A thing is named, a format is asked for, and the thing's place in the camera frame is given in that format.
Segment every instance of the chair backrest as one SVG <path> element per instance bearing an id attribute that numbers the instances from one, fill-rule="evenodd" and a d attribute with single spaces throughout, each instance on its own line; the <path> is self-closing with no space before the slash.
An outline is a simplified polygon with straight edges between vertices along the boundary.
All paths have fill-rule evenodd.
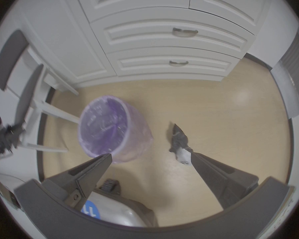
<path id="1" fill-rule="evenodd" d="M 34 90 L 42 73 L 42 70 L 43 64 L 37 66 L 37 68 L 32 73 L 31 77 L 29 78 L 27 84 L 25 85 L 22 94 L 19 98 L 18 105 L 16 107 L 16 115 L 14 119 L 15 124 L 24 123 L 25 116 L 27 115 L 34 94 Z"/>
<path id="2" fill-rule="evenodd" d="M 0 89 L 2 91 L 6 89 L 11 72 L 28 45 L 21 30 L 14 31 L 4 44 L 0 52 Z"/>

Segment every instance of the chair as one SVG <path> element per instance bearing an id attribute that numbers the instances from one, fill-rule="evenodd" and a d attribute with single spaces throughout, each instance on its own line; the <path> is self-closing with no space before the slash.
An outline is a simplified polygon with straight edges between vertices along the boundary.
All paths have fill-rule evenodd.
<path id="1" fill-rule="evenodd" d="M 39 64 L 36 67 L 25 88 L 23 89 L 20 96 L 18 96 L 9 86 L 8 80 L 12 73 L 16 63 L 27 52 L 31 57 Z M 12 95 L 19 98 L 19 102 L 16 109 L 15 124 L 23 124 L 25 122 L 26 115 L 30 107 L 33 108 L 32 114 L 29 117 L 28 123 L 25 127 L 25 133 L 23 134 L 22 140 L 18 146 L 36 149 L 41 151 L 52 151 L 52 152 L 67 152 L 68 149 L 46 147 L 42 145 L 36 145 L 26 142 L 26 138 L 31 134 L 34 124 L 37 119 L 41 116 L 41 113 L 60 117 L 65 120 L 79 123 L 79 118 L 64 112 L 45 101 L 40 100 L 39 91 L 41 84 L 47 74 L 51 75 L 58 83 L 63 85 L 65 88 L 70 90 L 72 93 L 78 95 L 78 92 L 68 85 L 63 79 L 61 79 L 51 68 L 44 65 L 43 60 L 37 55 L 26 40 L 25 36 L 20 30 L 16 30 L 7 40 L 0 52 L 0 89 L 2 91 L 10 92 Z"/>

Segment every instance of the white wall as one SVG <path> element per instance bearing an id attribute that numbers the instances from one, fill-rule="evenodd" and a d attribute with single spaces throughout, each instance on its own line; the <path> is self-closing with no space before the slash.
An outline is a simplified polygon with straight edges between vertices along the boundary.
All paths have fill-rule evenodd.
<path id="1" fill-rule="evenodd" d="M 247 53 L 271 67 L 288 50 L 298 30 L 298 20 L 284 0 L 271 0 L 266 20 Z"/>

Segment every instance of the floor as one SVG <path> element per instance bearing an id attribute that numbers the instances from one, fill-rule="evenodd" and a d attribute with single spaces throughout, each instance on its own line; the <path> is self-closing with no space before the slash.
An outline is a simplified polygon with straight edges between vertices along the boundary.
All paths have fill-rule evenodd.
<path id="1" fill-rule="evenodd" d="M 246 58 L 221 82 L 145 80 L 79 89 L 79 96 L 56 91 L 52 105 L 80 116 L 93 99 L 117 96 L 135 106 L 152 131 L 153 144 L 134 161 L 112 164 L 99 181 L 118 179 L 123 197 L 154 210 L 160 226 L 184 224 L 222 211 L 192 166 L 170 153 L 176 123 L 195 151 L 255 174 L 285 182 L 290 132 L 279 90 L 268 69 Z M 67 146 L 68 153 L 44 153 L 45 177 L 90 158 L 77 141 L 77 125 L 49 116 L 44 145 Z"/>

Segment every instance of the drawer handle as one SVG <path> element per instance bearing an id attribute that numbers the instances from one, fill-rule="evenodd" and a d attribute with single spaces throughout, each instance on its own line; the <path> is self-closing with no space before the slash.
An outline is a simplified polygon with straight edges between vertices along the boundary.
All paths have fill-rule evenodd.
<path id="1" fill-rule="evenodd" d="M 177 63 L 177 62 L 173 62 L 173 61 L 170 60 L 170 65 L 171 65 L 171 66 L 185 66 L 185 65 L 187 65 L 187 64 L 188 64 L 188 61 L 186 61 L 186 62 L 181 62 L 181 63 Z"/>
<path id="2" fill-rule="evenodd" d="M 198 30 L 182 30 L 174 27 L 173 34 L 179 37 L 193 37 L 198 34 Z"/>

